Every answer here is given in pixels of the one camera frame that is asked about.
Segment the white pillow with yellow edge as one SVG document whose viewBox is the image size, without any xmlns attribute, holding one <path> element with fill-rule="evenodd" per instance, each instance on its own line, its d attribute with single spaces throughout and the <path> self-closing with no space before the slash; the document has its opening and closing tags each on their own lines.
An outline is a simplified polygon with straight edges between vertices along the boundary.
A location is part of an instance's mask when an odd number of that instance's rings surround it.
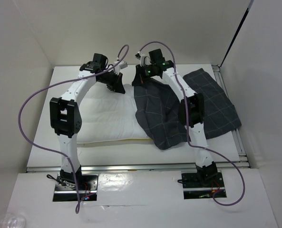
<svg viewBox="0 0 282 228">
<path fill-rule="evenodd" d="M 153 143 L 136 120 L 134 88 L 125 84 L 124 89 L 125 94 L 111 92 L 99 82 L 90 88 L 79 106 L 82 126 L 77 134 L 78 145 L 117 141 Z"/>
</svg>

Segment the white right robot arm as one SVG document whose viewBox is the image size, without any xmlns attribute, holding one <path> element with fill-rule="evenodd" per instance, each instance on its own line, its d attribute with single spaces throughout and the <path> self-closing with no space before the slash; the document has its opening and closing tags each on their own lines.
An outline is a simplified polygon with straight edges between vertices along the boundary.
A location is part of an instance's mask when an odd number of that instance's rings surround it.
<svg viewBox="0 0 282 228">
<path fill-rule="evenodd" d="M 160 49 L 149 52 L 150 64 L 146 64 L 146 55 L 138 51 L 135 57 L 136 75 L 132 85 L 144 85 L 151 77 L 159 76 L 170 86 L 178 100 L 179 122 L 187 131 L 187 142 L 195 154 L 196 181 L 207 187 L 218 174 L 217 166 L 208 151 L 207 139 L 204 133 L 204 96 L 194 91 L 182 78 L 176 69 L 174 61 L 165 60 Z"/>
</svg>

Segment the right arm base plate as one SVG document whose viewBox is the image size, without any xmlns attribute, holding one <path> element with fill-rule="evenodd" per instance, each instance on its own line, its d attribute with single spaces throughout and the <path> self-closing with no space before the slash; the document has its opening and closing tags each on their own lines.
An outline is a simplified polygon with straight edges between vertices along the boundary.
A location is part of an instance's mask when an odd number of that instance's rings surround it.
<svg viewBox="0 0 282 228">
<path fill-rule="evenodd" d="M 227 197 L 221 172 L 204 183 L 198 180 L 196 173 L 182 173 L 177 182 L 183 187 L 185 200 L 210 199 L 214 194 L 215 198 Z"/>
</svg>

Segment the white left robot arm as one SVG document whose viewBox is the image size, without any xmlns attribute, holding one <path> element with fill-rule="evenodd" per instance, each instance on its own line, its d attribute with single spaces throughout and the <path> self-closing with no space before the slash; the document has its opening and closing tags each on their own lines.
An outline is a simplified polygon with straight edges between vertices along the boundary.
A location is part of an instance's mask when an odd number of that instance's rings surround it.
<svg viewBox="0 0 282 228">
<path fill-rule="evenodd" d="M 127 67 L 127 63 L 117 59 L 111 66 L 107 62 L 106 56 L 95 53 L 92 61 L 80 67 L 78 80 L 61 97 L 53 97 L 49 103 L 50 125 L 58 137 L 63 155 L 60 180 L 73 190 L 82 185 L 81 164 L 77 154 L 77 135 L 82 126 L 79 111 L 81 101 L 97 82 L 107 85 L 112 92 L 125 93 L 120 70 Z"/>
</svg>

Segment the dark grey checked pillowcase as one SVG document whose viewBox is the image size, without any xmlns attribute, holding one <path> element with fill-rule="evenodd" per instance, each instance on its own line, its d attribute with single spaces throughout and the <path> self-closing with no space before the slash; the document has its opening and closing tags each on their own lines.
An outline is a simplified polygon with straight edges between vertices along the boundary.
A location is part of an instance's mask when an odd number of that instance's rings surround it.
<svg viewBox="0 0 282 228">
<path fill-rule="evenodd" d="M 235 106 L 224 90 L 202 68 L 183 77 L 197 93 L 204 96 L 204 132 L 212 139 L 241 127 Z M 179 122 L 179 100 L 170 86 L 151 79 L 134 87 L 136 120 L 160 150 L 187 141 L 186 129 Z"/>
</svg>

